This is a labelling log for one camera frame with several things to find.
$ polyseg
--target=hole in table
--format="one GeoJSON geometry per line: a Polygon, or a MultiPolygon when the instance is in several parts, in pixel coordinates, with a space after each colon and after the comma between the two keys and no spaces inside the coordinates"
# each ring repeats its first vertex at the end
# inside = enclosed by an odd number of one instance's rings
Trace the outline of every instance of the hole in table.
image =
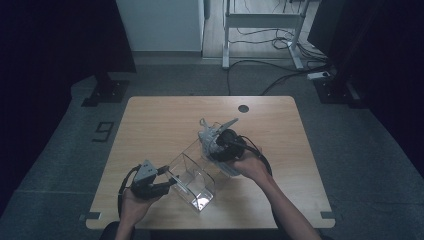
{"type": "Polygon", "coordinates": [[[249,111],[249,107],[246,105],[240,105],[238,109],[242,113],[247,113],[249,111]]]}

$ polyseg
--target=black curtain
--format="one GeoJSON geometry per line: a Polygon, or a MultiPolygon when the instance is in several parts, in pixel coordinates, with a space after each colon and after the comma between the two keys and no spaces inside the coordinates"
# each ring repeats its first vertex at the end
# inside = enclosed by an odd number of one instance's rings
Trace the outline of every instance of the black curtain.
{"type": "Polygon", "coordinates": [[[0,3],[0,214],[71,101],[98,72],[135,72],[114,0],[0,3]]]}
{"type": "Polygon", "coordinates": [[[353,66],[363,100],[424,176],[424,4],[385,1],[353,66]]]}

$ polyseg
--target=white wall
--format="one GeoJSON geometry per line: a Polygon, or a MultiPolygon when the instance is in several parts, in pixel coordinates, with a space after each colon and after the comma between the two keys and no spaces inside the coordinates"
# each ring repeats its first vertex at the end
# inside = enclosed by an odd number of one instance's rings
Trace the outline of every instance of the white wall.
{"type": "Polygon", "coordinates": [[[202,50],[203,0],[117,0],[132,51],[202,50]]]}

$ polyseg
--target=clear plastic box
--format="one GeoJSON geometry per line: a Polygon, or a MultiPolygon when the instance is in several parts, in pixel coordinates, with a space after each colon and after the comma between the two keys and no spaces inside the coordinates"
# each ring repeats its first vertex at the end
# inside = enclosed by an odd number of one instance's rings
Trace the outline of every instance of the clear plastic box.
{"type": "Polygon", "coordinates": [[[166,175],[177,180],[172,189],[199,212],[230,178],[203,156],[199,139],[172,160],[166,175]]]}

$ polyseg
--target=power strip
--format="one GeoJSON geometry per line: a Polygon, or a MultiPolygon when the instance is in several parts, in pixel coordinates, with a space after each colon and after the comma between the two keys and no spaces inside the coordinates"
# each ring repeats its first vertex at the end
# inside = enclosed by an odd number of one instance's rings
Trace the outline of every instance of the power strip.
{"type": "Polygon", "coordinates": [[[308,80],[319,80],[319,79],[323,79],[323,78],[328,78],[330,76],[330,74],[325,71],[325,72],[318,72],[318,73],[310,73],[308,74],[307,78],[308,80]]]}

